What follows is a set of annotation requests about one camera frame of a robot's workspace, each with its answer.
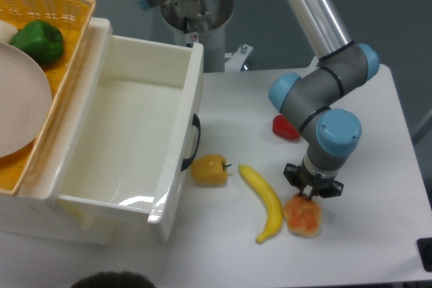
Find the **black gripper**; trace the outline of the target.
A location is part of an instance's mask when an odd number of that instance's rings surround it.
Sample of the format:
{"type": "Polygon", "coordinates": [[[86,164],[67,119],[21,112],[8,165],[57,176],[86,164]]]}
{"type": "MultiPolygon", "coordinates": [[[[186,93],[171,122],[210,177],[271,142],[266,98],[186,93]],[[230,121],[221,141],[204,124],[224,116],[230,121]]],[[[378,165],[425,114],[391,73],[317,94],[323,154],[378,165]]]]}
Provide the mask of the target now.
{"type": "Polygon", "coordinates": [[[310,173],[303,165],[297,166],[292,163],[287,163],[283,170],[284,177],[288,180],[292,187],[298,189],[298,195],[302,196],[304,189],[307,186],[312,187],[308,199],[314,197],[333,198],[342,195],[344,185],[333,177],[323,178],[322,173],[310,173]]]}

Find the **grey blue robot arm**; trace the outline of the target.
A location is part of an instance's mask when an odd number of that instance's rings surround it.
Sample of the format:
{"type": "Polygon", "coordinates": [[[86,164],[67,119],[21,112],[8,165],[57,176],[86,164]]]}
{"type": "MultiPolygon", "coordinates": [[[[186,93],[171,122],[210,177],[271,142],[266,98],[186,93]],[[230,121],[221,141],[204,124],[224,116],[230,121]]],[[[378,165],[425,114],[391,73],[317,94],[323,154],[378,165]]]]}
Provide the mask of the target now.
{"type": "MultiPolygon", "coordinates": [[[[223,71],[227,61],[225,25],[233,0],[136,0],[142,9],[160,7],[178,45],[205,49],[205,70],[223,71]]],[[[330,0],[288,0],[316,57],[315,71],[302,77],[294,72],[277,79],[269,100],[307,141],[300,165],[287,164],[284,176],[290,185],[322,198],[342,194],[336,180],[339,170],[355,150],[362,128],[350,112],[333,104],[373,78],[379,58],[368,45],[355,43],[330,0]]]]}

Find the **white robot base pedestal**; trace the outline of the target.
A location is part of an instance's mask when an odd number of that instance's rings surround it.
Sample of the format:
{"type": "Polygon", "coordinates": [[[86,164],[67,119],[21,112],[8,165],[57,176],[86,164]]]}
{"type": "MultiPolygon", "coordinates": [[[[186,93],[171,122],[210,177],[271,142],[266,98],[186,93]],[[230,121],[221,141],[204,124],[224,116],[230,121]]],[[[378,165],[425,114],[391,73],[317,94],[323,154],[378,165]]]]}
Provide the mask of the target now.
{"type": "Polygon", "coordinates": [[[168,0],[161,5],[175,45],[203,46],[205,72],[225,70],[225,27],[233,11],[234,0],[168,0]]]}

